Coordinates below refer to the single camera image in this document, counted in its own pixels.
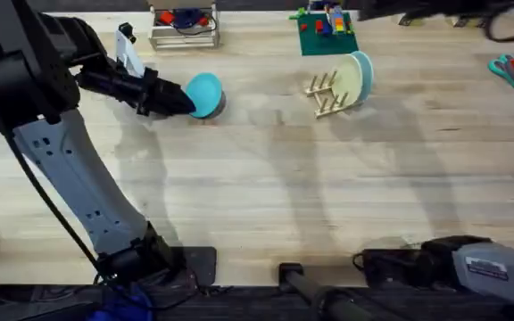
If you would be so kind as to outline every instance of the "toy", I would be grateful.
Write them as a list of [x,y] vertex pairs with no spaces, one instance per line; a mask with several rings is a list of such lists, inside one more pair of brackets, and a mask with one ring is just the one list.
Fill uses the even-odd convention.
[[[348,29],[351,19],[348,12],[344,13],[344,28]],[[327,34],[323,35],[323,26],[327,24]],[[300,31],[300,27],[307,24],[305,31]],[[307,14],[299,18],[295,24],[295,32],[301,43],[301,52],[307,55],[322,54],[349,54],[359,49],[356,36],[352,32],[344,32],[334,35],[332,27],[327,23],[327,15],[323,13]]]
[[296,14],[289,16],[289,20],[299,20],[299,18],[303,17],[303,15],[308,14],[304,8],[299,8]]
[[318,1],[318,0],[309,0],[309,5],[307,6],[307,13],[311,14],[311,10],[325,10],[327,6],[335,6],[340,5],[339,1]]
[[330,36],[332,34],[332,27],[327,21],[322,21],[322,36]]
[[170,25],[172,22],[174,22],[174,19],[174,15],[167,10],[162,12],[160,15],[160,21],[167,25]]
[[332,27],[333,34],[345,33],[343,8],[340,5],[327,5],[325,12],[327,13],[327,21]]
[[315,21],[314,22],[314,29],[317,32],[317,34],[322,33],[322,25],[323,25],[322,21]]

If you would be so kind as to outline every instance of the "teal bowl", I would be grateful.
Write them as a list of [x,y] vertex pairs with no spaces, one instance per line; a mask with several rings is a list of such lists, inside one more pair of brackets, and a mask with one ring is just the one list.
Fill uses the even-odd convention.
[[190,113],[197,119],[212,119],[225,108],[226,98],[221,81],[213,74],[204,72],[187,84],[186,95],[194,102],[195,111]]
[[358,96],[358,102],[364,102],[368,99],[370,92],[372,92],[372,84],[374,83],[374,67],[372,66],[372,61],[368,55],[362,51],[355,51],[351,53],[351,56],[356,58],[361,65],[362,90],[361,94]]

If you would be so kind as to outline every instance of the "black cable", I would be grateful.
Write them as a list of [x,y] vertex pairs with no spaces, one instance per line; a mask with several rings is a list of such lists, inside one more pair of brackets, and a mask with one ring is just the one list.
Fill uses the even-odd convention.
[[69,224],[69,221],[62,215],[62,213],[57,209],[57,207],[54,205],[53,201],[49,197],[49,195],[45,192],[45,189],[43,186],[39,183],[37,178],[35,177],[35,174],[33,174],[33,171],[31,170],[31,167],[29,164],[25,161],[25,157],[19,150],[19,147],[17,146],[17,143],[13,140],[13,134],[11,130],[5,125],[3,118],[0,114],[0,132],[4,136],[5,141],[9,145],[9,148],[11,148],[13,155],[15,156],[15,159],[19,162],[21,169],[23,169],[23,172],[29,179],[30,183],[35,187],[35,190],[43,199],[43,202],[45,202],[46,206],[53,212],[53,215],[59,220],[62,227],[67,231],[67,233],[70,235],[70,238],[79,246],[80,250],[83,251],[87,259],[90,261],[90,263],[93,265],[93,267],[98,270],[98,263],[93,256],[92,252],[88,249],[88,247],[84,244],[84,242],[80,239],[79,235],[75,232],[75,230],[72,228],[72,226]]
[[489,14],[489,16],[487,16],[487,18],[485,18],[484,32],[485,32],[485,37],[487,39],[492,40],[497,43],[514,42],[514,36],[496,38],[493,35],[493,25],[494,25],[495,21],[497,20],[497,18],[499,18],[502,14],[504,14],[505,12],[507,12],[509,9],[511,9],[513,7],[514,7],[514,5],[503,6],[501,8],[494,10],[493,12],[491,12],[491,14]]
[[208,14],[207,17],[210,18],[211,21],[213,21],[213,23],[215,24],[215,26],[212,28],[212,29],[208,29],[208,30],[202,30],[202,31],[198,31],[198,32],[195,32],[195,33],[186,33],[186,32],[183,32],[181,31],[181,29],[187,29],[187,28],[176,28],[176,26],[174,25],[171,25],[180,35],[182,36],[186,36],[186,37],[190,37],[190,36],[198,36],[198,35],[201,35],[203,33],[208,33],[208,32],[213,32],[215,30],[218,29],[218,22],[215,20],[215,18],[213,18],[213,16],[211,14]]

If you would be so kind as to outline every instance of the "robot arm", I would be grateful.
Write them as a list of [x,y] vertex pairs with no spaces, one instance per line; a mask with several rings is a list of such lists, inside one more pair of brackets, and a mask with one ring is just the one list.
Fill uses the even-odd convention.
[[[158,78],[158,71],[142,66],[140,75],[129,74],[121,60],[109,58],[95,31],[83,20],[43,13],[37,16],[64,63],[68,67],[82,66],[75,77],[80,87],[126,102],[139,115],[148,116],[154,111],[171,116],[195,111],[180,86]],[[117,32],[119,41],[119,33],[129,31],[131,35],[129,25],[122,27]]]
[[[82,69],[73,77],[69,67],[77,65]],[[182,268],[177,253],[186,250],[171,249],[156,234],[98,156],[77,110],[78,85],[130,103],[141,114],[195,109],[178,85],[157,78],[156,71],[145,69],[138,78],[120,68],[84,21],[33,12],[25,0],[0,0],[0,132],[31,182],[21,155],[45,174],[87,230],[98,259],[49,205],[100,276],[129,283]],[[206,252],[204,264],[213,270],[203,273],[202,282],[211,284],[215,249]]]

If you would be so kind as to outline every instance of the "wooden dowel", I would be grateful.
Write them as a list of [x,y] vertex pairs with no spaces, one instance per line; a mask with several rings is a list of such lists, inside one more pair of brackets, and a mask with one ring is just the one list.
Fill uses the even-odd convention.
[[325,80],[327,80],[327,76],[328,76],[328,74],[326,72],[324,75],[322,75],[322,80],[320,81],[319,89],[321,89],[322,85],[325,84]]
[[312,91],[312,89],[314,88],[314,84],[317,82],[317,75],[314,75],[314,78],[312,79],[312,82],[311,82],[311,87],[309,87],[309,91]]

